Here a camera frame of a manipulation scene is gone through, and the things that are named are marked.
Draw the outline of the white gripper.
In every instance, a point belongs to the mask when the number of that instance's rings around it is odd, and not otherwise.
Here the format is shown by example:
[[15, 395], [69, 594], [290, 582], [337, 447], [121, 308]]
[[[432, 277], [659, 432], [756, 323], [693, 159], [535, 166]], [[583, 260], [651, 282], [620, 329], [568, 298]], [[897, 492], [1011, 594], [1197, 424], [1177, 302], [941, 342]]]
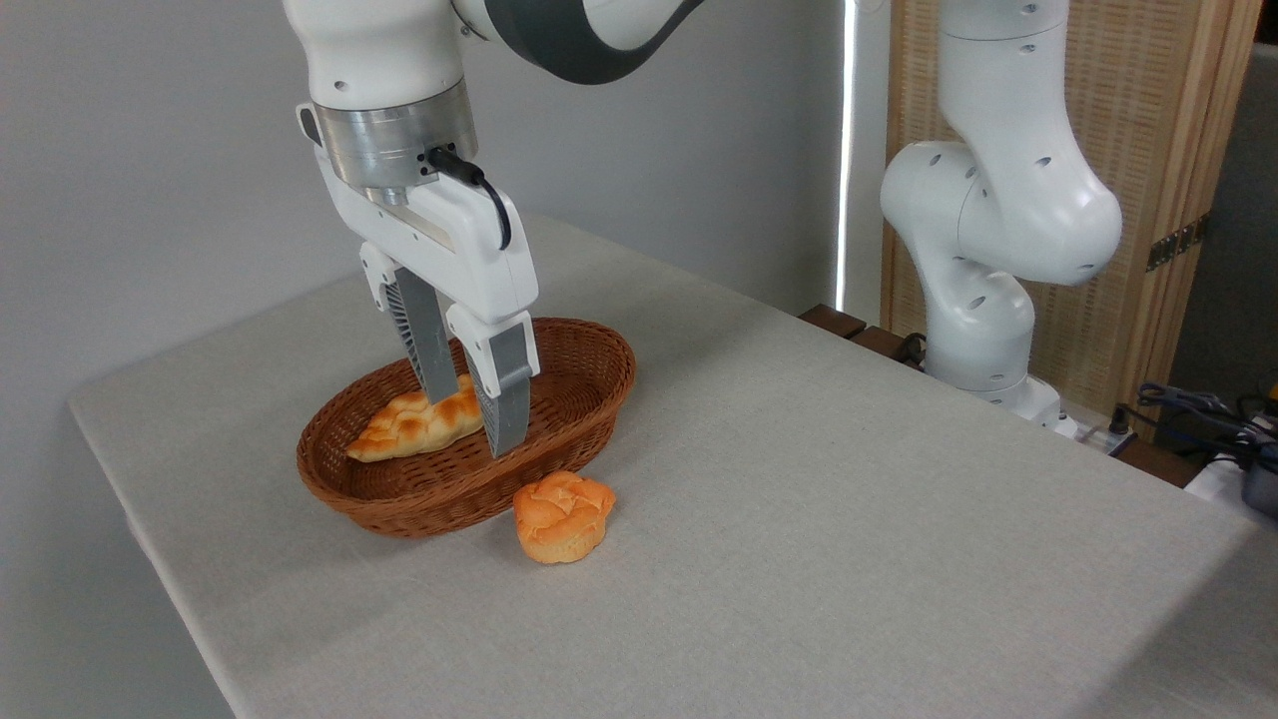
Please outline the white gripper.
[[353, 190], [314, 149], [343, 222], [362, 240], [359, 255], [374, 305], [394, 321], [412, 372], [432, 404], [459, 391], [435, 290], [455, 305], [449, 328], [465, 351], [491, 453], [502, 456], [528, 435], [530, 379], [541, 374], [527, 313], [538, 296], [518, 211], [507, 211], [510, 241], [484, 190], [440, 176], [412, 186], [405, 206], [383, 206]]

